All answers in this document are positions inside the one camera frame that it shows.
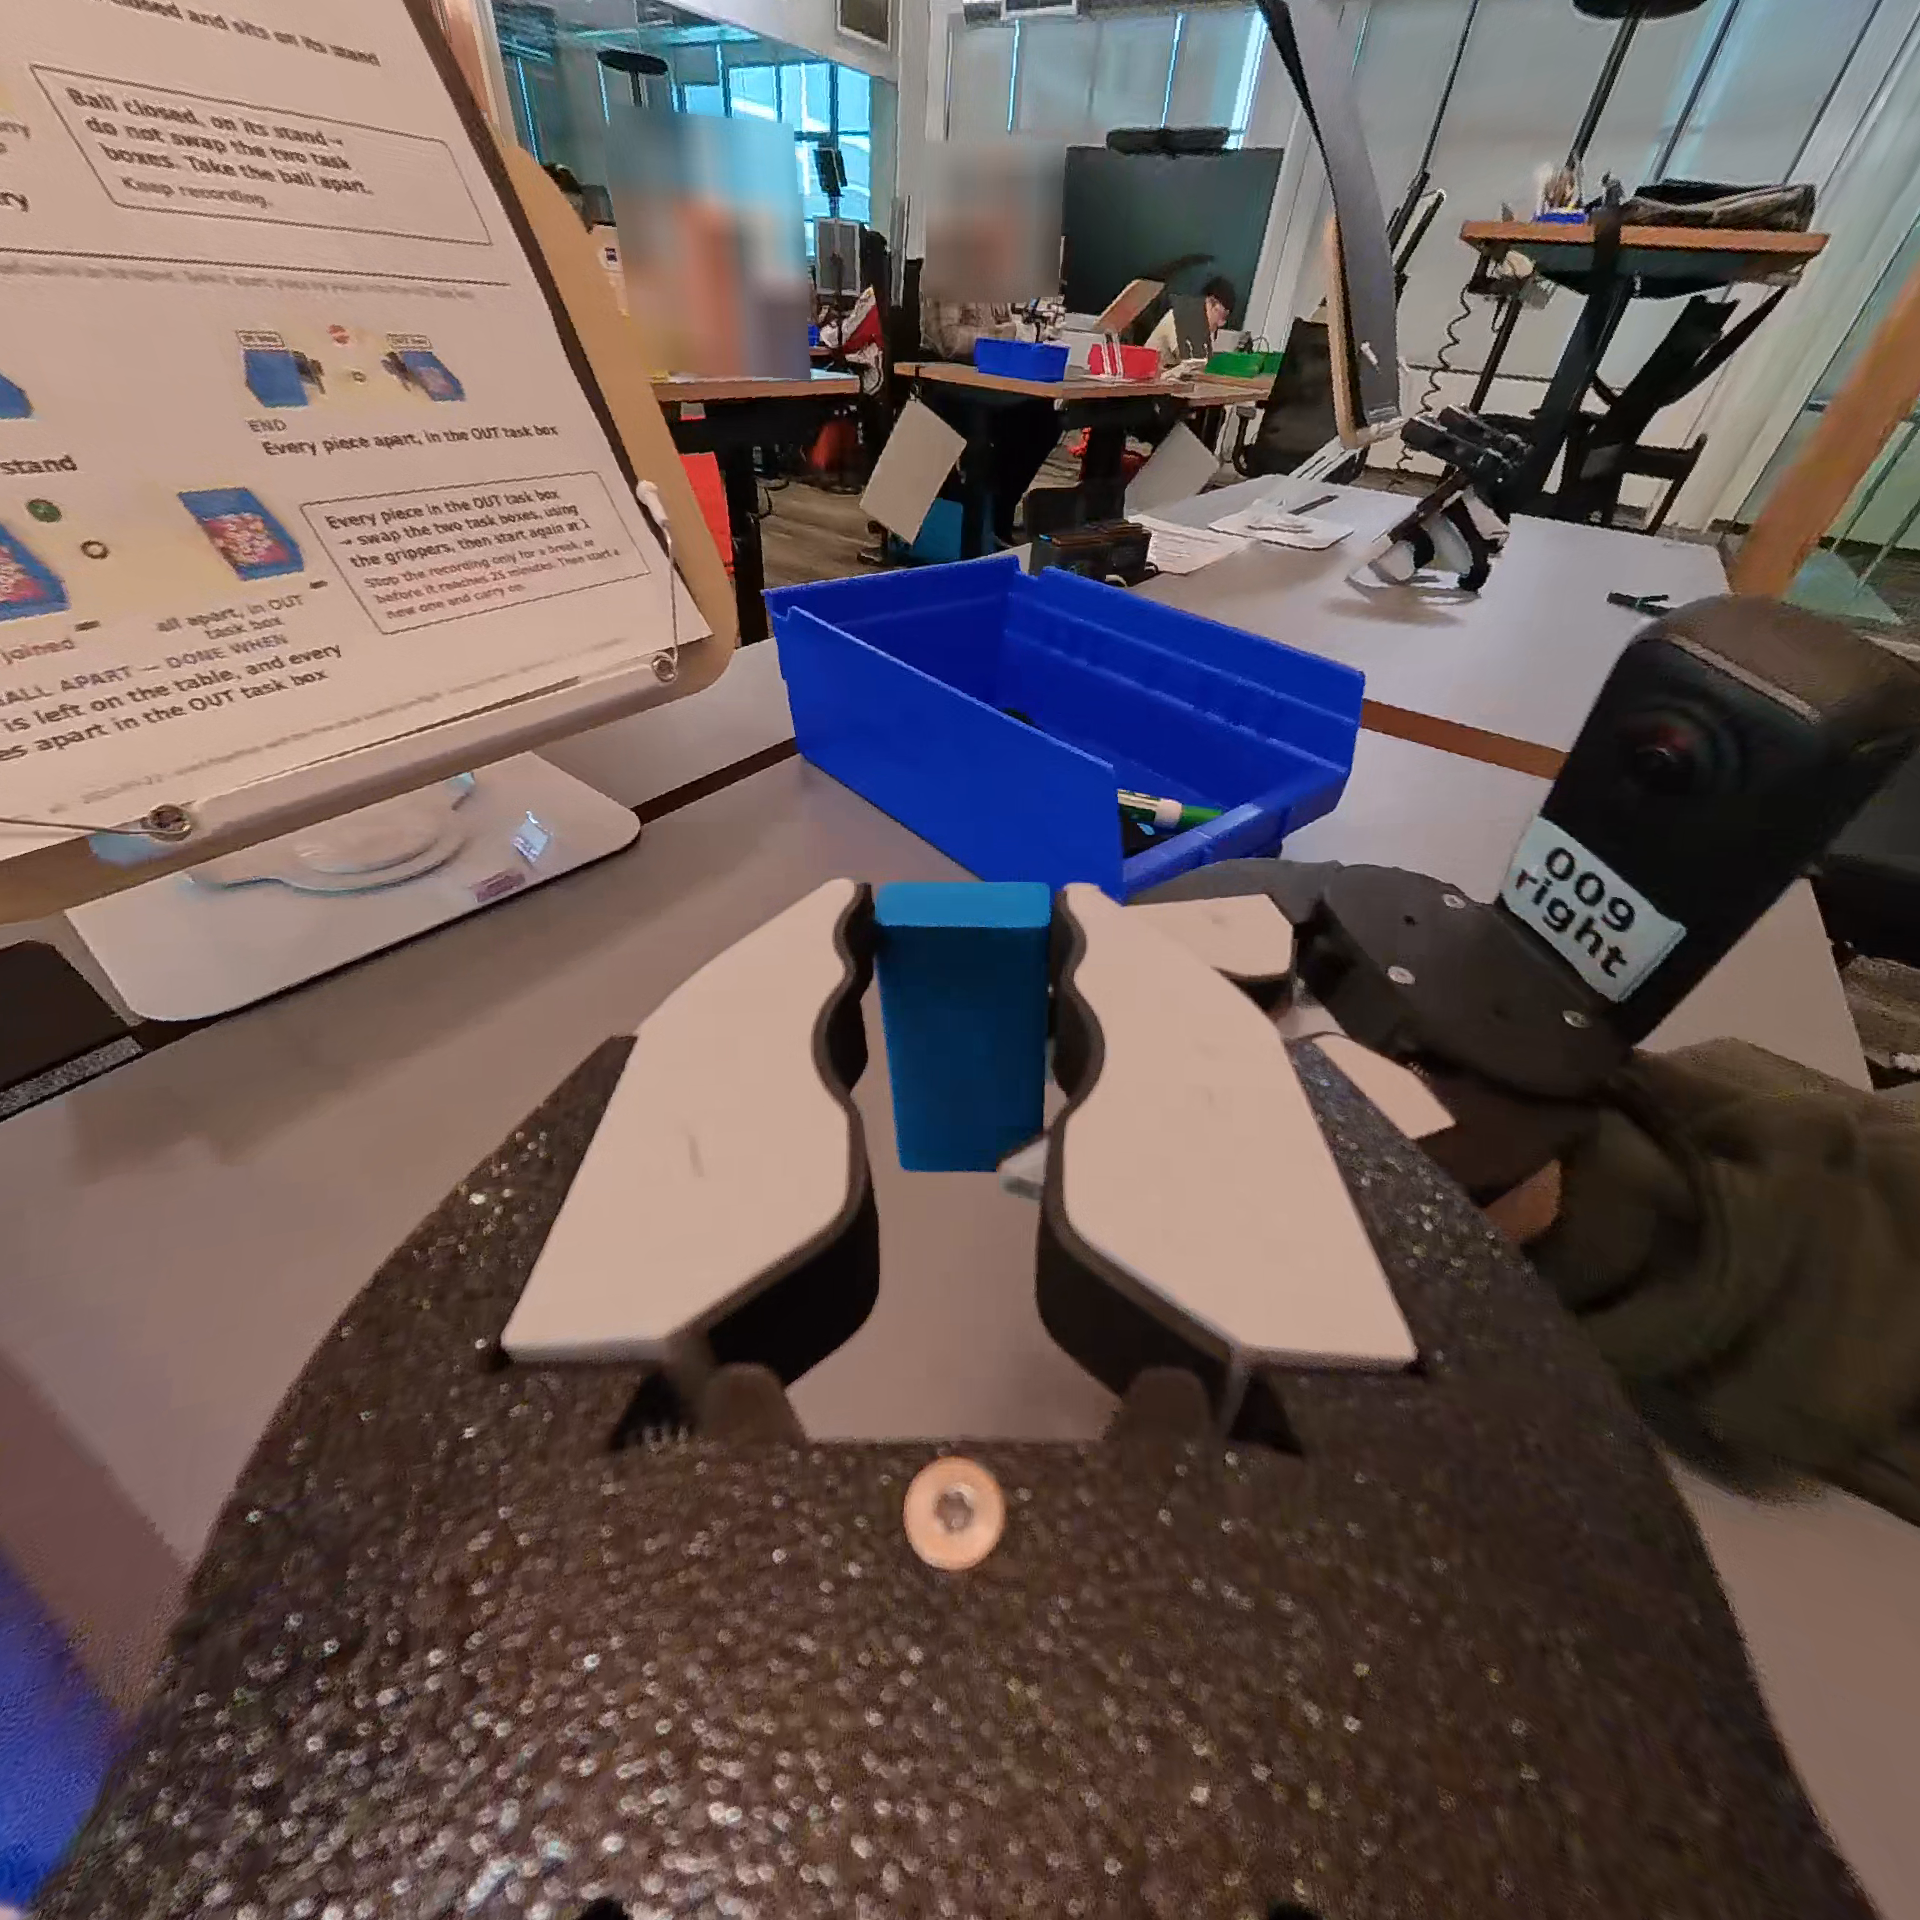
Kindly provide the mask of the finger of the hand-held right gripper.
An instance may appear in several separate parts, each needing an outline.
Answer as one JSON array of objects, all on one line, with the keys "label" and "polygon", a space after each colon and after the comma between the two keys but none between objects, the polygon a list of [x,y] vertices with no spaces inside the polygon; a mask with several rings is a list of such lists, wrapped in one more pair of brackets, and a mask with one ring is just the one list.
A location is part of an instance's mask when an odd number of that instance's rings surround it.
[{"label": "finger of the hand-held right gripper", "polygon": [[1418,1072],[1355,1042],[1325,1008],[1287,1008],[1282,1037],[1314,1047],[1404,1139],[1431,1140],[1451,1130],[1451,1113]]},{"label": "finger of the hand-held right gripper", "polygon": [[1165,901],[1161,934],[1236,985],[1280,985],[1292,975],[1294,925],[1266,894]]}]

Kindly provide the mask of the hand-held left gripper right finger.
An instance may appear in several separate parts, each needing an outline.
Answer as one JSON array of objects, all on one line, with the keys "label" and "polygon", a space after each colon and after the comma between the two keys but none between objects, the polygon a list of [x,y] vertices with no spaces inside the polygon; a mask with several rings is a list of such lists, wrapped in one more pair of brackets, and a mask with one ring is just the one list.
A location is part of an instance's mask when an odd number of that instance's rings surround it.
[{"label": "hand-held left gripper right finger", "polygon": [[1408,1381],[1422,1355],[1271,1002],[1161,933],[1161,905],[1056,896],[1053,1079],[1035,1307],[1115,1402],[1283,1424],[1307,1377]]}]

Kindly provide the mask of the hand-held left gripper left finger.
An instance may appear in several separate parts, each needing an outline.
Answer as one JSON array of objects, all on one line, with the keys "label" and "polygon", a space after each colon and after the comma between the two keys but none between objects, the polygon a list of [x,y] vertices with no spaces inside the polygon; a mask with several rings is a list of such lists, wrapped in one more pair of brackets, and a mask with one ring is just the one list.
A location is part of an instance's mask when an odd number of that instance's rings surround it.
[{"label": "hand-held left gripper left finger", "polygon": [[880,1286],[852,1102],[871,967],[874,893],[829,878],[641,1019],[504,1356],[758,1366],[790,1387],[852,1340]]}]

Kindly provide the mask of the blue rectangular block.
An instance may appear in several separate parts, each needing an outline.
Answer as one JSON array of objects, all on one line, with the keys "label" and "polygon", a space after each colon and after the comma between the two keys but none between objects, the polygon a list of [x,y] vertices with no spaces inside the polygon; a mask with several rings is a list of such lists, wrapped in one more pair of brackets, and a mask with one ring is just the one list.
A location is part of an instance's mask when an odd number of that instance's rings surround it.
[{"label": "blue rectangular block", "polygon": [[1052,891],[886,882],[874,933],[898,1163],[994,1172],[1044,1130]]}]

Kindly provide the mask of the person's right forearm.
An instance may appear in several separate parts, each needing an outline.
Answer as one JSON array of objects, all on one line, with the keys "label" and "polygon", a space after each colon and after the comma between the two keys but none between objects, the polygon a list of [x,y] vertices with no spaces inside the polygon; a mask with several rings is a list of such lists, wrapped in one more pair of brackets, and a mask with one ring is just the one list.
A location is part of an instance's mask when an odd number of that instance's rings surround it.
[{"label": "person's right forearm", "polygon": [[1739,1040],[1640,1054],[1528,1244],[1655,1439],[1917,1525],[1917,1090]]}]

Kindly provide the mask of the green white marker pen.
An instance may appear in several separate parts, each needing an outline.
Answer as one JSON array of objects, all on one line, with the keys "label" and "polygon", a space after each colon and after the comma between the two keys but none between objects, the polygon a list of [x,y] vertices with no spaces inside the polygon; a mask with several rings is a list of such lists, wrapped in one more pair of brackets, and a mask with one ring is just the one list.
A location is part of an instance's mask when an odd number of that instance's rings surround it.
[{"label": "green white marker pen", "polygon": [[1156,848],[1194,835],[1204,841],[1245,839],[1248,835],[1260,839],[1273,826],[1268,811],[1254,804],[1214,808],[1130,788],[1115,795],[1115,815],[1119,839],[1127,848]]}]

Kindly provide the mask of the black battery box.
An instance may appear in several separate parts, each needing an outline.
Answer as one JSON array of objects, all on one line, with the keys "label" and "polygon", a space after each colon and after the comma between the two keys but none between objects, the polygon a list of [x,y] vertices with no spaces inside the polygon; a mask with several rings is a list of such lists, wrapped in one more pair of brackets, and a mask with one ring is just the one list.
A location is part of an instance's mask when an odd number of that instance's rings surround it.
[{"label": "black battery box", "polygon": [[1062,571],[1115,589],[1138,589],[1158,575],[1150,531],[1130,518],[1059,526],[1032,537],[1023,572]]}]

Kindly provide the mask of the white paper sheets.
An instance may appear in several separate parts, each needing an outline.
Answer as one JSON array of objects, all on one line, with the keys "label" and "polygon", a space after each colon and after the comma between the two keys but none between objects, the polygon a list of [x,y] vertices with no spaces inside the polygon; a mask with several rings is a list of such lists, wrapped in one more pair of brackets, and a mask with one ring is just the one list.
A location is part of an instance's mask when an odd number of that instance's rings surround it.
[{"label": "white paper sheets", "polygon": [[1145,534],[1145,566],[1164,579],[1188,579],[1257,548],[1323,554],[1344,545],[1352,532],[1338,520],[1285,511],[1271,501],[1257,501],[1204,525],[1145,515],[1138,516],[1136,526]]}]

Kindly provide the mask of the white hanging panel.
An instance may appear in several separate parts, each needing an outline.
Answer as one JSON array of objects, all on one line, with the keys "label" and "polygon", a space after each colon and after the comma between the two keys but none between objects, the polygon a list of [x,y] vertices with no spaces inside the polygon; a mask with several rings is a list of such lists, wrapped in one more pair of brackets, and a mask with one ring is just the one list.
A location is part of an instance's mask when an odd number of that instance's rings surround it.
[{"label": "white hanging panel", "polygon": [[1211,445],[1185,423],[1174,423],[1164,440],[1125,482],[1122,504],[1127,518],[1152,516],[1211,489],[1220,461]]},{"label": "white hanging panel", "polygon": [[965,437],[920,397],[910,397],[858,497],[861,515],[892,541],[911,546],[963,453]]}]

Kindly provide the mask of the wooden top desk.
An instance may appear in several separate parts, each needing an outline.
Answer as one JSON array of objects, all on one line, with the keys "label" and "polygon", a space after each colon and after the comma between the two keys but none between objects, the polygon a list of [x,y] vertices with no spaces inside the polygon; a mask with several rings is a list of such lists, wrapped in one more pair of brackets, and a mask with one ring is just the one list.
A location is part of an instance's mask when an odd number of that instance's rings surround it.
[{"label": "wooden top desk", "polygon": [[1062,380],[1032,380],[943,360],[901,360],[889,373],[916,395],[927,390],[956,393],[963,412],[963,453],[958,461],[961,487],[963,553],[976,558],[981,541],[992,532],[990,466],[996,447],[996,417],[1021,409],[1045,406],[1057,417],[1062,435],[1082,428],[1086,453],[1080,468],[1077,492],[1086,499],[1086,513],[1094,518],[1115,518],[1123,513],[1125,477],[1123,449],[1133,426],[1152,421],[1159,402],[1183,410],[1232,410],[1237,406],[1261,409],[1271,393],[1269,382],[1236,376],[1197,375],[1156,376],[1150,380],[1096,379],[1069,373]]}]

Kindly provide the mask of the black tablet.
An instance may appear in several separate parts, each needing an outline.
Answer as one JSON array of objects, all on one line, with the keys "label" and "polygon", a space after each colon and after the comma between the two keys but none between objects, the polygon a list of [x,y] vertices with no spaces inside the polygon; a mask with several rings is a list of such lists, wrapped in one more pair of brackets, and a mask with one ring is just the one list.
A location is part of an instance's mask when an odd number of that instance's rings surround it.
[{"label": "black tablet", "polygon": [[1,948],[1,1120],[142,1059],[136,1033],[54,947]]}]

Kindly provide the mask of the black computer monitor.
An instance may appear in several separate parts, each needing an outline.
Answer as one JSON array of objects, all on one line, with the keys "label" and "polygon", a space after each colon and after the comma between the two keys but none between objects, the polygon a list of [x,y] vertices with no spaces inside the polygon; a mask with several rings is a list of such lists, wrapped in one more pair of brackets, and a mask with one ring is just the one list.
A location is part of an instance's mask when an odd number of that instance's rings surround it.
[{"label": "black computer monitor", "polygon": [[1234,293],[1227,326],[1242,326],[1282,167],[1282,149],[1068,149],[1065,309],[1094,316],[1136,281],[1158,281],[1167,296],[1197,296],[1208,281],[1221,279]]}]

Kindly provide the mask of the wooden standing desk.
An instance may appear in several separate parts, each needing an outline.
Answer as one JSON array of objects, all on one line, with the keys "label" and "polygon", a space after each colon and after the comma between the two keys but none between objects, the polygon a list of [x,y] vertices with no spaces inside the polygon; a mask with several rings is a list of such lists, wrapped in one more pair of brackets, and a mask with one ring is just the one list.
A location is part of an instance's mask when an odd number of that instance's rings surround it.
[{"label": "wooden standing desk", "polygon": [[1524,263],[1530,282],[1580,298],[1545,395],[1504,423],[1526,447],[1500,499],[1511,515],[1612,526],[1629,484],[1660,484],[1643,520],[1660,532],[1709,445],[1665,442],[1667,417],[1715,384],[1827,248],[1810,188],[1681,193],[1460,229],[1482,277]]}]

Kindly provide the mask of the wooden post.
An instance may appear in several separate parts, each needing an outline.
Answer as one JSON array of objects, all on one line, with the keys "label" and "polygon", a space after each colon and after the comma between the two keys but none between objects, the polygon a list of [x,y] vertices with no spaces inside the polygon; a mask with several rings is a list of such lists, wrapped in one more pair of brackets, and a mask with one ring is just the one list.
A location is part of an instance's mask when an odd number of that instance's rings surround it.
[{"label": "wooden post", "polygon": [[1810,439],[1768,492],[1728,571],[1734,596],[1784,600],[1917,397],[1917,272],[1910,272]]}]

